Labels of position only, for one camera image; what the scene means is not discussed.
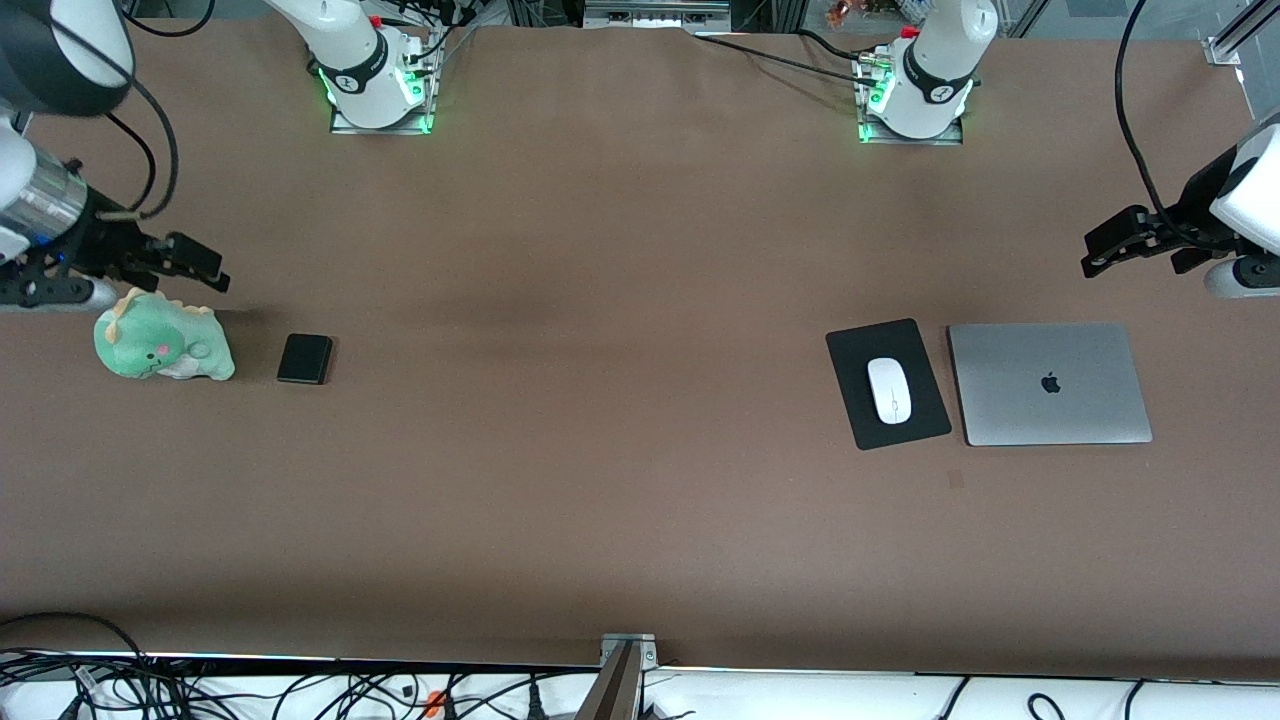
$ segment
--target computer mouse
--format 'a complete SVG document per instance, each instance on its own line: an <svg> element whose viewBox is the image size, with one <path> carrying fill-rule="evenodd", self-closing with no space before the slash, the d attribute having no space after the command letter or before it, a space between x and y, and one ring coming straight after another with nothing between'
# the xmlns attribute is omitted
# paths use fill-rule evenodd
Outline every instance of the computer mouse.
<svg viewBox="0 0 1280 720"><path fill-rule="evenodd" d="M867 378L872 382L876 414L886 425L905 423L911 416L911 391L906 387L906 373L892 357L877 357L867 364Z"/></svg>

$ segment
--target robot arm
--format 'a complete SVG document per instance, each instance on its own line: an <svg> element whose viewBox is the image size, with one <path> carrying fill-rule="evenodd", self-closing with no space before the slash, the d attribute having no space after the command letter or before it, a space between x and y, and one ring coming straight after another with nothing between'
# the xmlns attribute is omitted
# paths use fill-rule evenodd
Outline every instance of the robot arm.
<svg viewBox="0 0 1280 720"><path fill-rule="evenodd" d="M88 186L78 164L59 163L12 124L12 113L108 113L132 73L133 47L111 0L0 0L0 310L101 310L116 296L101 278L143 290L155 290L157 275L219 291L230 283L220 255L119 219L125 209Z"/></svg>
<svg viewBox="0 0 1280 720"><path fill-rule="evenodd" d="M419 38L375 27L356 0L268 1L306 40L352 124L381 128L424 102ZM18 111L109 113L132 73L113 0L0 0L0 310L101 310L116 299L102 278L154 291L157 275L182 275L227 291L219 254L120 219L125 209L88 186L78 165L32 146L10 123Z"/></svg>
<svg viewBox="0 0 1280 720"><path fill-rule="evenodd" d="M1125 208L1084 236L1092 278L1117 263L1172 252L1174 272L1225 260L1204 275L1217 297L1280 295L1280 114L1254 128L1187 181L1169 227L1142 205Z"/></svg>
<svg viewBox="0 0 1280 720"><path fill-rule="evenodd" d="M320 64L329 99L361 128L383 128L424 102L422 42L375 27L356 0L266 0Z"/></svg>
<svg viewBox="0 0 1280 720"><path fill-rule="evenodd" d="M918 37L890 45L893 81L868 109L900 136L942 135L964 113L973 70L998 29L991 0L936 0Z"/></svg>

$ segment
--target mouse pad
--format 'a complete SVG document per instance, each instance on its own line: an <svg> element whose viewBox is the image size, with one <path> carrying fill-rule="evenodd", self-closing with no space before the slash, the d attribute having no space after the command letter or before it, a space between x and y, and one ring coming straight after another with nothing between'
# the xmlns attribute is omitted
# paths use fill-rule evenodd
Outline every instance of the mouse pad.
<svg viewBox="0 0 1280 720"><path fill-rule="evenodd" d="M951 419L947 418L938 380L933 377L933 366L929 365L929 355L924 351L924 341L915 320L895 320L828 333L827 350L836 366L849 424L854 427L854 442L860 450L951 432ZM888 425L876 414L876 400L867 377L867 364L876 357L892 357L902 365L906 387L911 392L911 416L905 423Z"/></svg>

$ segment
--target black cable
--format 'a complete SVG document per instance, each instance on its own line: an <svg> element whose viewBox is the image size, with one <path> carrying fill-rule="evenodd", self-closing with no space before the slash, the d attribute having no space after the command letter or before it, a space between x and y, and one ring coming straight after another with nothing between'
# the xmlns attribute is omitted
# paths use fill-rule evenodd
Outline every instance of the black cable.
<svg viewBox="0 0 1280 720"><path fill-rule="evenodd" d="M23 9L20 5L14 5L14 6L18 8L20 12L31 15L40 23L52 29L56 29L58 32L65 35L67 37L70 37L72 40L76 41L77 45L87 50L90 55L93 55L95 58L105 63L106 67L120 73L120 77L128 78L129 85L132 85L133 88L138 91L138 95L141 95L142 99L146 100L148 105L151 105L151 109L155 111L156 118L160 120L160 126L164 128L165 141L169 145L169 182L165 183L164 196L160 199L160 202L157 202L156 206L152 208L151 210L147 210L146 213L140 213L138 219L146 220L148 218L155 218L156 215L163 213L164 209L168 208L169 202L173 200L174 188L177 188L178 186L178 137L174 135L173 123L169 122L169 115L168 113L164 111L164 108L160 106L160 101L157 101L155 96L151 95L151 91L142 85L142 82L137 78L137 76L122 68L119 63L109 58L105 53L99 50L87 40L81 37L76 31L58 22L52 17L42 18L29 10Z"/></svg>
<svg viewBox="0 0 1280 720"><path fill-rule="evenodd" d="M275 707L271 708L271 720L279 720L279 717L280 717L280 708L284 707L284 701L289 697L289 693L294 692L294 691L298 691L298 689L302 689L301 688L302 683L310 680L311 678L315 678L316 675L319 675L319 674L315 673L315 674L311 674L311 675L302 675L297 680L293 680L292 683L289 683L284 688L284 692L280 693L280 698L278 701L275 701ZM324 675L323 679L324 679L324 682L328 682L328 680L330 680L333 678L334 678L334 675Z"/></svg>
<svg viewBox="0 0 1280 720"><path fill-rule="evenodd" d="M343 693L340 693L338 697L333 698L333 701L330 701L329 705L324 706L320 710L320 712L317 712L315 715L315 720L323 720L325 712L329 712L334 707L338 707L338 717L340 719L342 717L342 703L347 701L347 698L351 696L351 692L352 692L352 688L348 684L347 689Z"/></svg>
<svg viewBox="0 0 1280 720"><path fill-rule="evenodd" d="M1132 688L1129 688L1129 694L1124 696L1124 720L1130 720L1130 715L1133 714L1133 698L1144 684L1147 684L1147 680L1138 680Z"/></svg>
<svg viewBox="0 0 1280 720"><path fill-rule="evenodd" d="M1156 215L1160 218L1160 222L1165 223L1165 225L1172 231L1179 240L1196 247L1204 247L1204 243L1183 232L1180 227L1174 224L1172 218L1169 217L1169 210L1160 200L1160 191L1156 190L1156 183L1151 179L1151 170L1147 169L1147 159L1143 158L1142 150L1138 149L1138 141L1133 137L1133 129L1129 128L1129 115L1124 109L1124 59L1125 55L1129 54L1129 40L1133 37L1134 26L1138 24L1138 15L1142 14L1142 9L1146 5L1147 0L1138 0L1134 4L1133 12L1129 13L1129 22L1125 23L1124 35L1120 36L1120 50L1116 51L1115 74L1116 119L1120 120L1120 135L1124 136L1124 142L1129 146L1133 161L1138 165L1138 174L1142 176L1142 184L1147 188L1147 196L1151 199L1151 205L1156 210Z"/></svg>
<svg viewBox="0 0 1280 720"><path fill-rule="evenodd" d="M498 707L497 705L494 705L492 702L485 702L483 698L479 698L479 697L460 697L460 698L454 700L453 702L475 702L475 703L477 703L476 707L485 707L486 706L486 707L489 707L489 710L497 712L498 715L502 715L507 720L520 720L520 717L516 717L511 712L507 712L506 710Z"/></svg>
<svg viewBox="0 0 1280 720"><path fill-rule="evenodd" d="M120 638L133 651L134 657L145 657L142 648L138 643L129 637L128 633L120 629L119 625L108 620L106 618L100 618L97 615L91 615L88 612L63 612L63 611L46 611L46 612L28 612L26 615L18 615L17 618L9 618L8 620L0 620L0 628L8 628L9 625L20 625L23 623L35 623L37 620L79 620L83 623L93 623L95 625L101 625L111 632L115 637Z"/></svg>
<svg viewBox="0 0 1280 720"><path fill-rule="evenodd" d="M960 684L956 685L956 689L951 691L951 697L947 698L947 705L946 707L942 708L942 715L938 715L938 720L947 720L947 717L951 717L951 711L956 708L956 702L960 700L960 693L964 692L964 687L968 685L969 680L972 679L973 676L970 675L960 678Z"/></svg>
<svg viewBox="0 0 1280 720"><path fill-rule="evenodd" d="M1041 715L1039 710L1036 708L1036 703L1041 701L1047 702L1048 706L1053 708L1053 712L1057 714L1057 720L1066 720L1066 716L1062 715L1062 708L1059 707L1056 702L1053 702L1053 698L1048 697L1044 693L1032 693L1032 696L1027 698L1027 712L1030 712L1034 720L1050 720L1048 717Z"/></svg>
<svg viewBox="0 0 1280 720"><path fill-rule="evenodd" d="M184 29L175 29L175 31L156 29L151 26L138 22L138 19L134 18L132 13L124 13L124 19L129 20L129 24L141 29L142 32L148 32L157 37L187 37L188 35L196 35L197 32L201 31L201 28L209 24L210 18L214 17L214 5L216 4L216 1L218 0L209 0L209 6L205 8L205 14L201 15L198 20L196 20L196 24ZM172 10L170 10L170 17L173 17Z"/></svg>
<svg viewBox="0 0 1280 720"><path fill-rule="evenodd" d="M737 32L737 31L745 28L746 26L751 24L751 20L755 19L755 15L760 14L760 10L764 9L765 3L768 3L768 1L769 0L760 0L760 4L756 5L754 10L751 10L750 13L748 13L748 15L745 18L742 18L742 22L737 23L737 27L733 28L733 32Z"/></svg>
<svg viewBox="0 0 1280 720"><path fill-rule="evenodd" d="M142 186L142 192L138 195L138 199L129 204L129 210L136 211L143 202L147 201L147 196L151 195L151 188L156 183L156 155L151 151L151 146L147 145L147 141L142 140L141 135L133 132L133 128L127 126L124 120L116 118L115 113L108 113L106 119L111 120L111 123L120 128L124 135L132 137L133 142L137 142L138 147L142 149L142 154L147 156L147 183Z"/></svg>
<svg viewBox="0 0 1280 720"><path fill-rule="evenodd" d="M835 45L827 42L826 37L818 35L812 29L800 28L796 31L796 35L799 35L800 37L808 37L809 40L813 40L818 45L822 45L822 49L826 50L827 53L831 53L832 55L837 58L844 58L846 60L856 60L858 56L861 55L863 53L870 53L877 47L876 45L872 45L870 47L863 47L861 50L841 50L840 47L836 47Z"/></svg>
<svg viewBox="0 0 1280 720"><path fill-rule="evenodd" d="M556 673L543 673L541 675L532 675L527 680L521 680L518 683L512 683L512 684L507 685L506 688L503 688L503 689L500 689L500 691L498 691L495 693L489 694L488 697L485 697L484 700L481 700L474 707L468 707L467 710L463 710L462 712L460 712L457 720L462 720L463 717L466 717L467 715L471 715L476 710L480 710L481 707L488 706L490 702L498 700L499 697L502 697L502 696L504 696L504 694L507 694L507 693L509 693L512 691L518 691L520 688L527 685L529 683L536 683L538 680L547 680L547 679L550 679L550 678L559 678L561 675L575 675L577 673L579 673L579 670L557 670Z"/></svg>
<svg viewBox="0 0 1280 720"><path fill-rule="evenodd" d="M312 674L312 675L305 675L301 679L302 680L310 680L310 679L314 679L314 678L316 678L316 675ZM200 682L205 680L205 678L196 678L195 680L191 682L191 687L192 687L192 689L196 689L197 692L200 692L206 698L218 698L218 700L279 700L282 697L285 697L291 692L306 691L306 689L311 689L311 688L323 685L323 684L328 683L330 679L333 679L332 675L325 675L325 676L321 676L315 683L311 683L310 685L301 685L301 684L294 683L294 685L297 685L297 687L289 685L292 689L287 689L284 692L278 692L278 693L274 693L274 694L259 694L259 693L241 693L241 692L237 692L237 693L219 693L219 694L215 694L215 696L210 696L207 692L200 691L196 687Z"/></svg>
<svg viewBox="0 0 1280 720"><path fill-rule="evenodd" d="M695 35L694 37L696 37L698 40L701 40L704 42L710 42L710 44L714 44L714 45L723 45L724 47L732 47L733 50L739 50L741 53L746 53L748 55L756 55L759 58L764 58L765 60L773 60L774 63L782 63L783 65L791 65L792 68L800 68L801 70L809 70L812 73L818 73L818 74L822 74L822 76L840 78L842 81L847 81L847 82L851 82L854 85L865 85L865 86L874 86L876 85L876 81L873 81L870 78L860 78L860 77L854 77L854 76L849 76L849 74L845 74L845 73L837 73L837 72L833 72L833 70L827 70L827 69L818 68L818 67L814 67L814 65L806 65L804 63L797 63L795 60L788 60L786 58L780 58L777 55L771 55L768 53L762 53L760 50L755 50L754 47L745 47L742 45L733 45L732 42L724 42L723 40L721 40L718 37L710 37L708 35Z"/></svg>
<svg viewBox="0 0 1280 720"><path fill-rule="evenodd" d="M543 707L543 693L538 689L538 678L530 675L529 683L529 716L527 720L548 720L547 710Z"/></svg>
<svg viewBox="0 0 1280 720"><path fill-rule="evenodd" d="M435 42L435 45L428 47L426 50L422 50L417 55L411 55L410 59L408 59L408 61L410 63L416 63L416 61L421 60L422 58L429 58L431 55L431 53L435 53L436 50L439 50L444 45L444 41L449 38L449 33L453 32L453 29L458 28L458 27L462 27L462 26L449 26L449 27L444 28L444 35L440 36L440 40L438 40Z"/></svg>

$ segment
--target brown table surface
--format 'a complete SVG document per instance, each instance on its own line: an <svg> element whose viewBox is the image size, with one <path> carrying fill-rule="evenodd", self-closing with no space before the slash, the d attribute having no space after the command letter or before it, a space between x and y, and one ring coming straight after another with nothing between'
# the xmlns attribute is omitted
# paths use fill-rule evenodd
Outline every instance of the brown table surface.
<svg viewBox="0 0 1280 720"><path fill-rule="evenodd" d="M234 277L161 287L238 372L127 380L92 316L0 316L5 612L155 651L1280 674L1280 313L1164 259L1080 277L1146 201L1114 44L996 42L964 147L927 149L680 31L481 29L410 138L328 136L279 18L134 42L182 143L146 227ZM1128 90L1169 201L1248 127L1192 42L1134 46ZM32 135L141 187L104 120ZM906 316L956 432L860 452L823 336ZM965 446L945 325L1039 320L1128 325L1152 445ZM275 382L291 332L337 338L329 384Z"/></svg>

